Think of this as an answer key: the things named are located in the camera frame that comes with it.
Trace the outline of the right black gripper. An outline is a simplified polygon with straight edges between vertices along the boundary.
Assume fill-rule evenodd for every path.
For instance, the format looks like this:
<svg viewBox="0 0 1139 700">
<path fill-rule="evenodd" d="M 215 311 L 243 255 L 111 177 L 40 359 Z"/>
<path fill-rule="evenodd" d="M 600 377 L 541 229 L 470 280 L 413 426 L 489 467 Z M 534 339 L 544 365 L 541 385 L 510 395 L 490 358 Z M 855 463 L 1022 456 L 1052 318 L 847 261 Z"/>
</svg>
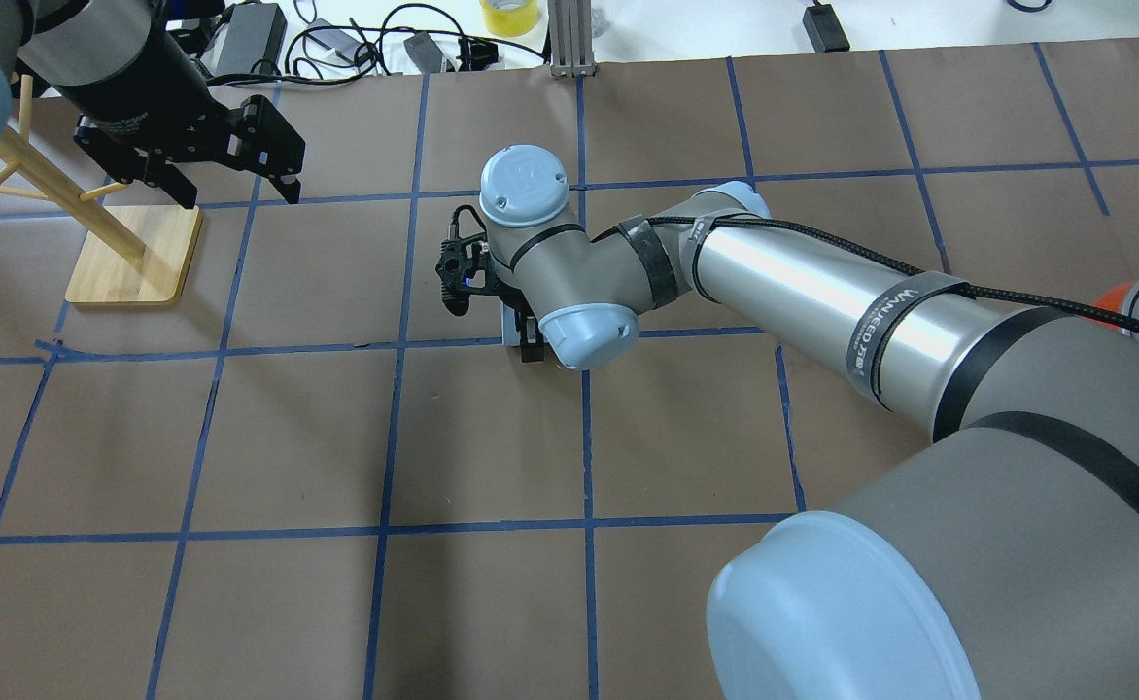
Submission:
<svg viewBox="0 0 1139 700">
<path fill-rule="evenodd" d="M 517 332 L 519 333 L 519 355 L 522 364 L 542 363 L 544 360 L 543 335 L 539 331 L 538 321 L 530 316 L 533 311 L 521 289 L 513 285 L 511 270 L 503 266 L 487 242 L 480 244 L 481 296 L 494 297 L 503 306 L 519 314 Z"/>
</svg>

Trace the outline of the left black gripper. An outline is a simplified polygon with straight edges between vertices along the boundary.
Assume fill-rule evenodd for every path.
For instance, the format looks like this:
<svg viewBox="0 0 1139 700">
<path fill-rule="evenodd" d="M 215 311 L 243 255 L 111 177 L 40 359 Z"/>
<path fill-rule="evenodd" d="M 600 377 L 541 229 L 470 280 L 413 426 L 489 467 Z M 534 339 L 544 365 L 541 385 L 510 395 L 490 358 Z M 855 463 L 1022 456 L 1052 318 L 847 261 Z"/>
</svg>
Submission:
<svg viewBox="0 0 1139 700">
<path fill-rule="evenodd" d="M 80 112 L 73 142 L 112 181 L 144 183 L 192 209 L 199 191 L 175 165 L 213 162 L 267 179 L 287 204 L 301 201 L 306 141 L 297 129 L 262 94 L 228 110 L 155 19 L 117 74 L 73 87 L 72 102 Z"/>
</svg>

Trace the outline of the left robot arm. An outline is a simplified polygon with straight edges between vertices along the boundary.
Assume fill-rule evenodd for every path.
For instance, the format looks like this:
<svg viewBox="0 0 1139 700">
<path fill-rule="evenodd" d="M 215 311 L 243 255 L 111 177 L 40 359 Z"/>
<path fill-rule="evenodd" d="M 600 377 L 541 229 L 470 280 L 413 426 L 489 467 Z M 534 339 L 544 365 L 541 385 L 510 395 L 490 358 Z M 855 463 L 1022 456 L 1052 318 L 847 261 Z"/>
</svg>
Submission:
<svg viewBox="0 0 1139 700">
<path fill-rule="evenodd" d="M 169 34 L 170 1 L 0 1 L 0 133 L 11 76 L 27 67 L 77 108 L 75 142 L 116 183 L 144 183 L 185 208 L 180 164 L 214 162 L 301 199 L 304 138 L 253 94 L 228 108 Z"/>
</svg>

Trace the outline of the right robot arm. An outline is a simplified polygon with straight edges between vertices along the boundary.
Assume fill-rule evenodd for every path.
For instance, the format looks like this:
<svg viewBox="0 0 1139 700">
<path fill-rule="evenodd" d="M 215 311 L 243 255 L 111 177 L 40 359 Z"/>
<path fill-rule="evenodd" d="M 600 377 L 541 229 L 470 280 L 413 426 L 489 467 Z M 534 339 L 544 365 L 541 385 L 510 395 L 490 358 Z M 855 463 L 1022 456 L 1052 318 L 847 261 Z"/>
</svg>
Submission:
<svg viewBox="0 0 1139 700">
<path fill-rule="evenodd" d="M 480 216 L 567 368 L 694 294 L 926 434 L 716 573 L 726 699 L 1139 699 L 1139 316 L 890 260 L 741 182 L 587 234 L 535 145 L 482 165 Z"/>
</svg>

